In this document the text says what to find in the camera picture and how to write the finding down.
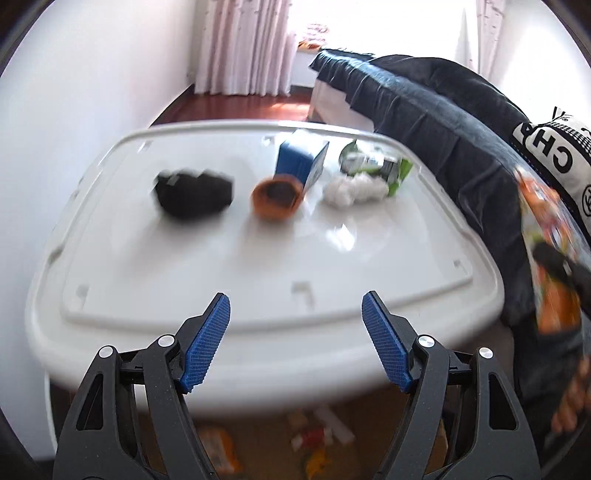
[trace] curtain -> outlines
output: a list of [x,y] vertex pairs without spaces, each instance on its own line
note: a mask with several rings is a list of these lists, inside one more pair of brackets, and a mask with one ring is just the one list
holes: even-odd
[[505,0],[476,0],[478,25],[477,73],[489,79],[496,56],[496,46],[505,18]]
[[291,0],[208,0],[195,93],[289,95]]

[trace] pillow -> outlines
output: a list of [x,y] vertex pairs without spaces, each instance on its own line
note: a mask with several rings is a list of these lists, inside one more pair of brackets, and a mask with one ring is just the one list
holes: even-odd
[[591,245],[591,129],[558,107],[544,124],[519,124],[512,143],[556,190]]

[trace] blue box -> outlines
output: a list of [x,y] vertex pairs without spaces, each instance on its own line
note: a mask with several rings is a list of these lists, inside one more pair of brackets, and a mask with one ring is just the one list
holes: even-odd
[[322,174],[328,147],[328,140],[321,135],[296,130],[279,146],[275,174],[293,175],[305,192]]

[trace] white cotton ball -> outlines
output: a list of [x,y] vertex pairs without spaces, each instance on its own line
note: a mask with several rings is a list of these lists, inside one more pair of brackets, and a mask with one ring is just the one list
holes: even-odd
[[388,182],[385,181],[382,177],[374,177],[372,178],[372,187],[371,187],[371,195],[370,198],[372,200],[382,200],[388,196],[390,191],[390,187],[388,186]]
[[355,197],[349,179],[339,177],[327,184],[324,187],[324,201],[341,209],[353,205]]
[[388,195],[388,184],[380,177],[363,172],[355,177],[337,177],[324,187],[324,201],[344,209],[354,202],[381,200]]

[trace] orange snack bag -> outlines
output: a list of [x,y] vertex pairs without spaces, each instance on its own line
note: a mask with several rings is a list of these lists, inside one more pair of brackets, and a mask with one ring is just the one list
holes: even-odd
[[242,472],[242,465],[234,451],[234,442],[226,430],[218,427],[202,427],[197,433],[218,475]]
[[521,234],[531,266],[538,331],[556,333],[578,327],[581,322],[579,297],[570,288],[553,280],[531,256],[531,250],[544,240],[576,260],[573,233],[560,212],[560,195],[523,169],[517,169],[521,203]]

